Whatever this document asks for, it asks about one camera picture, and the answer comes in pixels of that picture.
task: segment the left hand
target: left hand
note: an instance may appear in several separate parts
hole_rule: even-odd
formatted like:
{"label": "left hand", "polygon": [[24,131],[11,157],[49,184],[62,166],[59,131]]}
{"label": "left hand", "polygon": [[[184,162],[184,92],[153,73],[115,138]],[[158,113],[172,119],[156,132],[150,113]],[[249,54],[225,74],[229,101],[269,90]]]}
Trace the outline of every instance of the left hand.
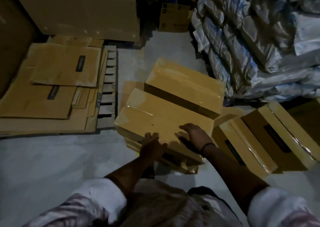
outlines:
{"label": "left hand", "polygon": [[142,142],[142,147],[140,150],[140,157],[150,159],[152,161],[160,160],[162,155],[165,153],[168,144],[159,143],[159,134],[148,132],[145,134],[145,139]]}

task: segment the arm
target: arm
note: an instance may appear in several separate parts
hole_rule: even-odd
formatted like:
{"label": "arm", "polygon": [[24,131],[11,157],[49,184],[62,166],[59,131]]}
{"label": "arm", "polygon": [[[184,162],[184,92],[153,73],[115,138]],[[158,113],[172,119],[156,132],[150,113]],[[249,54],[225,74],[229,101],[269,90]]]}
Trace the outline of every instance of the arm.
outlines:
{"label": "arm", "polygon": [[153,136],[147,133],[137,159],[105,178],[86,180],[63,204],[42,213],[23,227],[87,227],[94,222],[104,226],[112,224],[126,206],[126,196],[142,173],[165,152],[167,144],[161,145],[158,138],[157,133]]}
{"label": "arm", "polygon": [[[190,142],[194,145],[196,152],[199,153],[203,150],[203,156],[217,170],[238,205],[247,215],[252,198],[269,185],[217,148],[199,126],[188,123],[179,128],[189,134]],[[203,149],[203,146],[208,143],[212,144]]]}

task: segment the person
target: person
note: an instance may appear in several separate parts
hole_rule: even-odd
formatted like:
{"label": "person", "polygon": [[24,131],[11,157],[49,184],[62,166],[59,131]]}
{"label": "person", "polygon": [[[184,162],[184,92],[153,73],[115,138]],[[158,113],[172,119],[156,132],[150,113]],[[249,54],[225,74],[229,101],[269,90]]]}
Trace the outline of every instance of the person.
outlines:
{"label": "person", "polygon": [[[179,128],[189,134],[189,147],[220,174],[251,227],[320,226],[303,198],[270,187],[224,154],[198,126],[188,123]],[[158,139],[157,133],[146,133],[138,158],[102,179],[85,181],[63,204],[24,227],[242,226],[227,203],[209,188],[186,193],[152,179],[148,169],[167,148]]]}

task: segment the concrete floor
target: concrete floor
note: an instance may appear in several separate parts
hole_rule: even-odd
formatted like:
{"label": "concrete floor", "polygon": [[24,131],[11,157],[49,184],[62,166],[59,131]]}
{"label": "concrete floor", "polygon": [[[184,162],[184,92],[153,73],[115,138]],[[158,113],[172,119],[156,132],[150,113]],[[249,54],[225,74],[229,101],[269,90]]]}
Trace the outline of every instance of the concrete floor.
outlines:
{"label": "concrete floor", "polygon": [[[119,92],[125,80],[143,82],[158,57],[164,57],[206,74],[205,63],[196,56],[189,33],[153,31],[141,50],[119,49]],[[0,226],[19,227],[66,200],[82,181],[103,177],[127,162],[136,153],[125,146],[116,131],[99,135],[42,136],[0,141]],[[207,186],[225,199],[247,226],[226,185],[210,165],[197,175],[170,172],[158,165],[157,179],[188,190]],[[272,175],[267,182],[304,197],[320,217],[320,167],[309,172]]]}

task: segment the black label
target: black label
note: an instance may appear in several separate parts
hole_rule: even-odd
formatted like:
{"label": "black label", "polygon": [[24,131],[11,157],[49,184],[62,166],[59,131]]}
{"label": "black label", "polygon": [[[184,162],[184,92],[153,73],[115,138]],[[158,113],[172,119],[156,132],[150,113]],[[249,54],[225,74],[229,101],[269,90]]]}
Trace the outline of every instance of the black label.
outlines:
{"label": "black label", "polygon": [[271,127],[271,125],[266,125],[263,127],[266,132],[269,134],[270,137],[274,140],[274,142],[279,146],[279,148],[284,153],[290,153],[292,152],[291,149],[288,147],[288,145],[282,140],[282,138],[279,136],[279,134]]}
{"label": "black label", "polygon": [[102,93],[98,93],[96,108],[100,107],[101,100],[102,100]]}
{"label": "black label", "polygon": [[85,56],[79,56],[76,72],[82,72],[85,62]]}
{"label": "black label", "polygon": [[235,148],[233,147],[233,145],[230,143],[229,140],[224,141],[225,144],[228,146],[228,148],[230,149],[230,151],[233,153],[233,155],[235,156],[235,158],[238,160],[239,164],[241,165],[246,165],[242,158],[240,157],[240,155],[238,154],[238,152],[235,150]]}
{"label": "black label", "polygon": [[60,88],[60,86],[52,86],[47,99],[54,100],[56,98],[58,91],[59,91],[59,88]]}

